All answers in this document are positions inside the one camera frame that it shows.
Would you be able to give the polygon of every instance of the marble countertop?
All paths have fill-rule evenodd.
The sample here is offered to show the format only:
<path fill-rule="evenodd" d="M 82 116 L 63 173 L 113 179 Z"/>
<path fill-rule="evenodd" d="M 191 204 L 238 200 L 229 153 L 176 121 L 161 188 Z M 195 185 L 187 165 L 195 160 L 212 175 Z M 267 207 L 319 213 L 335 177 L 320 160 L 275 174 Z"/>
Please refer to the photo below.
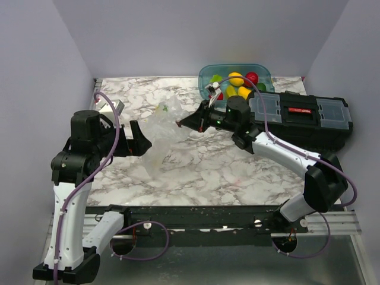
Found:
<path fill-rule="evenodd" d="M 276 92 L 306 94 L 300 77 L 273 78 Z M 104 79 L 101 86 L 125 108 L 121 123 L 142 120 L 175 95 L 193 112 L 201 102 L 198 77 Z M 95 178 L 88 205 L 278 205 L 303 191 L 301 178 L 283 166 L 237 148 L 231 134 L 209 128 L 172 146 L 151 178 L 140 157 L 115 158 Z"/>

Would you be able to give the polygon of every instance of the gray wall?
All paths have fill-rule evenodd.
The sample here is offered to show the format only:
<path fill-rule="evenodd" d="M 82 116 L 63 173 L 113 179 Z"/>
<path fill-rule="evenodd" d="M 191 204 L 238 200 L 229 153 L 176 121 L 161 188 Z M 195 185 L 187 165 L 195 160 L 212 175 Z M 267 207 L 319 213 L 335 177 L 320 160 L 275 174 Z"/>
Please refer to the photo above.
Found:
<path fill-rule="evenodd" d="M 50 161 L 93 87 L 51 0 L 0 1 L 0 284 L 33 284 L 53 212 Z"/>
<path fill-rule="evenodd" d="M 54 0 L 96 77 L 256 62 L 306 75 L 347 0 Z"/>
<path fill-rule="evenodd" d="M 359 189 L 355 210 L 380 280 L 380 1 L 350 0 L 306 77 L 308 94 L 346 98 L 353 137 L 341 154 Z"/>

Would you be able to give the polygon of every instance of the toolbox lid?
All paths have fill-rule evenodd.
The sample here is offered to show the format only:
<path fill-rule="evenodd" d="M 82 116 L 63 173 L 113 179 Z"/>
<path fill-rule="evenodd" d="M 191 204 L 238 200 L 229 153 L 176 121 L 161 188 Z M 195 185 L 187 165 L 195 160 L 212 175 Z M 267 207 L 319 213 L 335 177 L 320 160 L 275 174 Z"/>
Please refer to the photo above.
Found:
<path fill-rule="evenodd" d="M 349 108 L 341 100 L 316 99 L 321 127 L 332 129 L 350 129 L 352 122 Z"/>
<path fill-rule="evenodd" d="M 278 122 L 282 123 L 281 118 L 281 107 L 280 107 L 280 95 L 260 92 L 262 98 L 264 99 L 265 109 L 267 111 L 268 122 Z M 260 97 L 255 93 L 255 97 L 249 99 L 249 107 L 251 108 L 251 113 L 255 114 L 256 121 L 264 121 L 264 109 Z"/>

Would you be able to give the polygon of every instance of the bolt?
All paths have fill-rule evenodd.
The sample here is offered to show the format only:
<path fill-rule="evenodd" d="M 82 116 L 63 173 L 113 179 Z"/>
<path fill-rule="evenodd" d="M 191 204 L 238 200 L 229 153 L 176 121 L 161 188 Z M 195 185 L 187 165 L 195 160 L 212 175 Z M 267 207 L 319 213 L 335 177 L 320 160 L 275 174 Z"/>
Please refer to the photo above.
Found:
<path fill-rule="evenodd" d="M 254 225 L 255 227 L 261 227 L 262 226 L 261 220 L 255 220 Z"/>
<path fill-rule="evenodd" d="M 151 223 L 144 223 L 144 228 L 145 230 L 148 230 L 152 227 L 152 224 Z"/>
<path fill-rule="evenodd" d="M 308 221 L 306 221 L 304 218 L 299 221 L 299 224 L 301 225 L 301 227 L 307 227 L 308 226 Z"/>

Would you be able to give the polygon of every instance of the clear plastic bag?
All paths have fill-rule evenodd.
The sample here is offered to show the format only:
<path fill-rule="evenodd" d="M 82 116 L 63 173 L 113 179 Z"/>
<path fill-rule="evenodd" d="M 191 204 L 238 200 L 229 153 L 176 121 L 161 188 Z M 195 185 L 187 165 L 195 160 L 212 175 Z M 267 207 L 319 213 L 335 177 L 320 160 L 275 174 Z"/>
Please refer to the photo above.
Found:
<path fill-rule="evenodd" d="M 142 156 L 142 165 L 151 177 L 160 173 L 160 167 L 171 146 L 189 137 L 189 128 L 179 128 L 176 121 L 188 116 L 176 96 L 161 102 L 156 111 L 141 121 L 140 127 L 152 147 Z"/>

